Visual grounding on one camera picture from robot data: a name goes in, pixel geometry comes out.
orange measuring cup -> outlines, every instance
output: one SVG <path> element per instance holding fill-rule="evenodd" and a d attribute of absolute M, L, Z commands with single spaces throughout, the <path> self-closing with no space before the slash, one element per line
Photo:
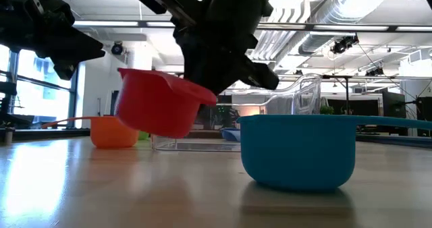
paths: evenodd
<path fill-rule="evenodd" d="M 135 145 L 138 141 L 139 131 L 122 124 L 113 116 L 103 117 L 71 117 L 42 125 L 43 129 L 54 126 L 63 121 L 89 119 L 90 139 L 96 148 L 125 148 Z"/>

blue bowl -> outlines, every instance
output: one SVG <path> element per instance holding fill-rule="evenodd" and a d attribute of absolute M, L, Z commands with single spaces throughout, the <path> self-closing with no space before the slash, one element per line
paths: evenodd
<path fill-rule="evenodd" d="M 432 129 L 432 122 L 345 115 L 241 117 L 242 162 L 257 182 L 296 191 L 329 191 L 354 170 L 356 126 Z"/>
<path fill-rule="evenodd" d="M 221 129 L 222 138 L 227 141 L 240 142 L 240 130 L 233 127 L 226 127 Z"/>

security camera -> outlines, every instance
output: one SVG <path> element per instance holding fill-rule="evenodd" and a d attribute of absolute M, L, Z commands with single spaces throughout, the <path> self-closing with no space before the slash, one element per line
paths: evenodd
<path fill-rule="evenodd" d="M 122 55 L 123 50 L 124 50 L 124 48 L 123 48 L 123 42 L 122 41 L 114 42 L 114 45 L 111 48 L 111 52 L 113 55 Z"/>

blue bowl handle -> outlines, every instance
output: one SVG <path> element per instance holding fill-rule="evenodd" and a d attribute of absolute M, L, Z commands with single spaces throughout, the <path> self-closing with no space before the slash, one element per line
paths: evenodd
<path fill-rule="evenodd" d="M 411 119 L 402 119 L 395 117 L 366 117 L 366 116 L 349 116 L 356 125 L 386 125 L 395 127 L 418 128 L 421 130 L 432 130 L 432 122 Z"/>

table surface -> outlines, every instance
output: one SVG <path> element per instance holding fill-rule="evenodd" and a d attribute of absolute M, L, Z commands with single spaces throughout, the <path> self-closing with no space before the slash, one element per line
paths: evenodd
<path fill-rule="evenodd" d="M 301 194 L 256 184 L 240 153 L 18 143 L 0 147 L 0 227 L 432 227 L 432 152 L 358 142 L 348 183 Z"/>

